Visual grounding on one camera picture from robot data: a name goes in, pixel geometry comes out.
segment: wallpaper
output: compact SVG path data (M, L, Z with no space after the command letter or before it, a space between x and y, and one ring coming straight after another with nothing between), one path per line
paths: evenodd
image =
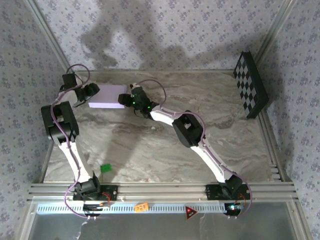
M70 64L92 70L233 69L282 0L37 0Z
M286 172L314 239L320 239L320 2L293 9L259 69Z
M22 1L1 1L0 23L0 239L7 240L48 150L40 108L55 99L64 70Z

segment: warning triangle sign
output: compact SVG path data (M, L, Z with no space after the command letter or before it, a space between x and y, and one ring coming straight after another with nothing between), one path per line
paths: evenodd
M198 213L198 211L192 209L191 207L185 206L186 219L189 220L194 215Z

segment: checkerboard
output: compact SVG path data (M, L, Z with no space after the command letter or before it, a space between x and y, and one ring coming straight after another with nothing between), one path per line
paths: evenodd
M233 71L246 117L256 118L269 98L250 52L242 52Z

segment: purple cable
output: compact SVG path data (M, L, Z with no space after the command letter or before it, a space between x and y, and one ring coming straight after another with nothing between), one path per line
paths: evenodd
M155 79L145 79L145 80L140 81L139 84L141 84L141 83L143 83L143 82L147 82L147 81L155 82L155 83L157 83L158 85L160 85L160 87L162 88L163 93L164 93L164 100L160 103L159 107L160 107L161 111L163 111L164 113L172 115L171 112L168 112L168 111L166 111L166 110L163 109L163 104L164 104L164 103L166 102L166 100L167 100L167 93L166 93L165 88L162 86L162 84L161 84L160 82L158 82L158 81L155 80ZM200 140L201 140L202 144L205 144L205 143L203 142L203 139L204 139L205 134L206 134L206 126L205 126L204 120L203 120L198 114L193 113L193 112L189 112L189 111L182 111L182 112L176 112L176 113L175 113L175 115L182 115L182 114L193 115L193 116L197 117L197 118L200 120L201 125L202 125L202 129L203 129L203 130L202 130L201 137L200 137ZM204 146L204 148L205 148L205 150L207 151L207 153L210 155L210 157L213 158L219 165L221 165L222 168L223 168L225 171L227 171L227 172L235 175L236 177L240 178L241 181L242 181L244 184L247 185L248 190L249 190L249 193L250 193L250 202L249 202L249 206L248 206L248 207L246 208L246 210L241 214L241 216L243 216L244 214L246 214L246 213L249 211L249 209L250 209L250 207L251 207L251 205L252 205L252 201L253 201L252 190L251 190L250 185L248 184L247 181L245 181L245 179L244 179L242 176L240 176L240 175L237 174L236 172L231 171L230 169L228 169L227 167L225 167L224 165L222 165L221 162L211 153L211 151L209 150L209 148L208 148L207 146Z
M77 169L78 169L78 176L77 176L77 178L75 179L74 183L67 189L67 191L65 192L65 194L64 194L64 196L63 196L64 204L66 205L66 207L67 207L72 213L74 213L74 214L77 215L78 217L87 219L87 218L88 218L87 216L83 216L83 215L75 212L75 211L68 205L68 203L67 203L67 195L68 195L68 193L71 191L72 188L74 188L74 187L76 186L77 182L79 181L79 178L80 178L80 166L79 166L79 163L78 163L78 161L77 161L76 156L74 155L73 151L71 150L69 136L68 136L68 134L64 131L64 129L61 127L61 125L59 124L59 122L58 122L58 120L56 119L56 116L55 116L55 114L54 114L54 107L55 107L55 105L62 99L62 97L63 97L66 93L68 93L68 92L70 92L70 91L72 91L72 90L81 88L83 85L87 84L87 82L88 82L89 79L90 79L90 70L89 70L85 65L83 65L83 64L79 64L79 63L78 63L78 64L71 65L71 66L66 70L66 73L68 73L69 70L70 70L71 68L75 67L75 66L84 67L84 68L88 71L88 78L87 78L87 80L86 80L85 82L83 82L82 84L77 85L77 86L74 86L74 87L72 87L72 88L69 88L69 89L67 89L66 91L64 91L63 93L61 93L60 96L58 96L58 98L51 104L51 106L50 106L50 113L51 113L51 117L52 117L53 122L55 123L55 125L57 126L57 128L60 130L60 132L64 135L64 137L65 137L65 139L66 139L66 145L67 145L67 147L68 147L68 149L69 149L69 151L70 151L70 154L71 154L71 156L72 156L72 158L73 158L73 160L74 160L74 162L75 162L75 164L76 164L76 167L77 167Z

